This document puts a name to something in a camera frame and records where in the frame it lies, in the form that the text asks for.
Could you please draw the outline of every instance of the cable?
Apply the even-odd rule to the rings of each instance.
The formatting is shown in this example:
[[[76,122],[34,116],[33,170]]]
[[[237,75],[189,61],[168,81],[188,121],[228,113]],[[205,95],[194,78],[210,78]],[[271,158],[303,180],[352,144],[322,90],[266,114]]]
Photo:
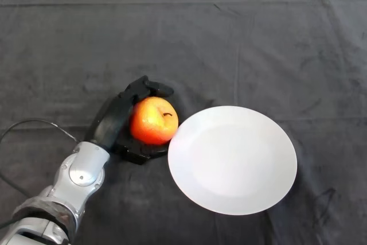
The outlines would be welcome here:
[[[43,119],[38,119],[38,118],[29,118],[29,119],[24,119],[21,120],[19,122],[13,123],[11,126],[9,126],[0,136],[0,143],[2,142],[2,140],[4,139],[5,135],[8,134],[13,128],[15,128],[16,126],[22,124],[22,123],[29,123],[29,122],[41,122],[41,123],[48,123],[49,125],[54,126],[55,128],[59,129],[61,132],[63,132],[65,135],[67,135],[68,137],[72,138],[76,143],[79,143],[79,140],[77,138],[75,138],[73,135],[71,135],[69,132],[67,132],[66,130],[62,129],[60,126],[58,126],[57,124],[53,123],[53,122],[49,122],[48,120],[43,120]],[[17,185],[16,183],[14,183],[11,179],[9,179],[8,177],[6,177],[1,171],[0,171],[0,178],[7,183],[9,186],[11,186],[12,188],[16,189],[17,191],[19,191],[20,193],[22,193],[24,196],[30,198],[32,197],[32,195],[30,193],[28,193],[26,190],[24,190],[22,187],[20,187],[19,185]]]

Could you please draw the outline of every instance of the white plate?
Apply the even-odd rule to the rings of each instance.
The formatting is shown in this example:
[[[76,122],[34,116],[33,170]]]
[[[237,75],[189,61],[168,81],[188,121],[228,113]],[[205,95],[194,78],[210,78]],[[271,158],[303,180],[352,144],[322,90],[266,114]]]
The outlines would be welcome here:
[[[168,163],[188,198],[228,215],[275,205],[297,171],[283,129],[261,113],[235,106],[209,108],[184,121],[171,140]]]

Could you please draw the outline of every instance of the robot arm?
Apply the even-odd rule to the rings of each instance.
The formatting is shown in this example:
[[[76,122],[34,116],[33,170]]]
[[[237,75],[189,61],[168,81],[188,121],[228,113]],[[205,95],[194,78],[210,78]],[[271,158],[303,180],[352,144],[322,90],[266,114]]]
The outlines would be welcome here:
[[[85,212],[85,204],[104,180],[104,164],[110,154],[125,153],[129,161],[142,164],[148,150],[136,149],[130,137],[121,141],[132,107],[144,98],[169,96],[173,90],[149,81],[146,76],[131,83],[124,92],[108,99],[91,124],[83,142],[62,162],[54,184],[26,200],[14,211],[17,220],[0,245],[71,244]],[[158,153],[166,148],[156,149]]]

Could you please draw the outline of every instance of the black tablecloth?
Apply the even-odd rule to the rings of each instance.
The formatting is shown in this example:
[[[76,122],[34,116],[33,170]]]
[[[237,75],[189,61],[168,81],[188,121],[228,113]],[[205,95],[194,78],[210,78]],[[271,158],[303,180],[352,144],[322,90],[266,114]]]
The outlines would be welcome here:
[[[295,185],[268,211],[226,216],[185,197],[166,157],[110,162],[75,244],[366,244],[366,15],[367,0],[0,0],[1,129],[39,116],[81,138],[147,74],[175,88],[183,118],[229,104],[278,122]],[[73,147],[30,124],[1,144],[0,169],[37,194]],[[4,221],[25,198],[0,190]]]

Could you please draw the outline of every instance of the red apple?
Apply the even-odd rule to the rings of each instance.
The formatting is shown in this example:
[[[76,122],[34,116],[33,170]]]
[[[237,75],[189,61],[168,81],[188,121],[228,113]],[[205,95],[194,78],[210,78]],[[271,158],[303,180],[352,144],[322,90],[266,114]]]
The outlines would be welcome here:
[[[134,106],[130,132],[147,145],[163,145],[172,139],[177,127],[177,113],[167,100],[149,97]]]

